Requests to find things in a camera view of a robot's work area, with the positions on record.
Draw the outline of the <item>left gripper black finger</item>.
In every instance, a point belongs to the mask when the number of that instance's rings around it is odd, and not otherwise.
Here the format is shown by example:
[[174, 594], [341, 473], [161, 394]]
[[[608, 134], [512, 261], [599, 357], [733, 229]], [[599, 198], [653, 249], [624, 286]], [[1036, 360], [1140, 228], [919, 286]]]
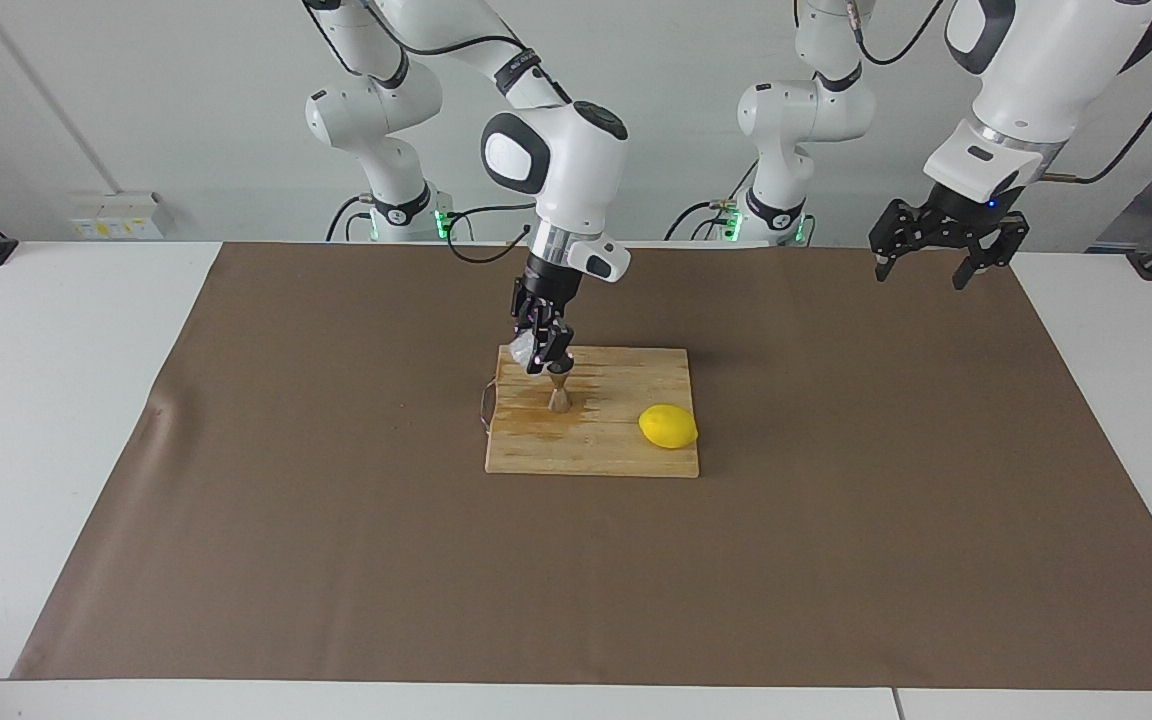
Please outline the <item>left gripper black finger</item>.
[[975, 274], [986, 272], [993, 266], [1007, 266], [1021, 243], [1026, 238], [1029, 223], [1023, 214], [1006, 214], [991, 232], [968, 227], [957, 232], [958, 245], [967, 250], [967, 256], [960, 263], [952, 285], [956, 291], [965, 290]]
[[886, 282], [896, 262], [922, 249], [923, 209], [905, 200], [893, 199], [882, 210], [867, 234], [870, 251], [876, 256], [876, 278]]

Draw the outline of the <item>clear glass cup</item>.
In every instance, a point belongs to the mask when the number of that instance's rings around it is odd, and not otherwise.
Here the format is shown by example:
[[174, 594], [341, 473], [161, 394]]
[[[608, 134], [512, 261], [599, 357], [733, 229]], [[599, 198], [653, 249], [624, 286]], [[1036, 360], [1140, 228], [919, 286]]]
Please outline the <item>clear glass cup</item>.
[[531, 331], [513, 338], [511, 342], [507, 344], [507, 354], [511, 363], [520, 366], [529, 376], [540, 374], [545, 367], [540, 344]]

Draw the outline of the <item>wooden cutting board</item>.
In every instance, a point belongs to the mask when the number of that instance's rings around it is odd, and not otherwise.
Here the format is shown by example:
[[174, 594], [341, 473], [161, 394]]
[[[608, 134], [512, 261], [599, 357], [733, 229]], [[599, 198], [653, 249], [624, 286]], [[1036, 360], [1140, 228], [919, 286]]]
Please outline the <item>wooden cutting board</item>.
[[641, 433], [650, 406], [694, 410], [682, 348], [575, 346], [566, 392], [550, 410], [553, 382], [529, 376], [506, 344], [497, 350], [494, 406], [486, 424], [486, 473], [695, 479], [698, 447], [662, 448]]

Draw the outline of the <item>yellow lemon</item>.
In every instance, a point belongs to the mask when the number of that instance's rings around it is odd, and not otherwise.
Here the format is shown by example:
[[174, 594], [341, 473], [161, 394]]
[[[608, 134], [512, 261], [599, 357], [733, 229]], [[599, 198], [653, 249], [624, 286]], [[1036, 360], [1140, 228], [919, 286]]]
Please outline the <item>yellow lemon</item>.
[[637, 429], [647, 442], [668, 450], [680, 450], [698, 441], [698, 420], [685, 407], [654, 404], [637, 416]]

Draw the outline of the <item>brown paper table mat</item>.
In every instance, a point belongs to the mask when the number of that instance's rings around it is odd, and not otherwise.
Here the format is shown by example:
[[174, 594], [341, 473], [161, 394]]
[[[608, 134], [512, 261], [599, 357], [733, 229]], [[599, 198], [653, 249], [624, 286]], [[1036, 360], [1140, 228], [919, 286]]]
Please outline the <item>brown paper table mat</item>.
[[700, 477], [490, 475], [517, 259], [229, 243], [17, 679], [1152, 691], [1152, 515], [1010, 270], [637, 250]]

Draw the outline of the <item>white wall socket strip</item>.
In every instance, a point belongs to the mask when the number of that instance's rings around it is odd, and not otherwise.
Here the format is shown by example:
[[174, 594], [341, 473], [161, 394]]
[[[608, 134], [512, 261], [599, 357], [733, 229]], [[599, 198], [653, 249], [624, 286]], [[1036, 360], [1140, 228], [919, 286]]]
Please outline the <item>white wall socket strip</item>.
[[156, 194], [70, 194], [68, 200], [68, 222], [81, 240], [162, 241], [174, 232], [174, 220]]

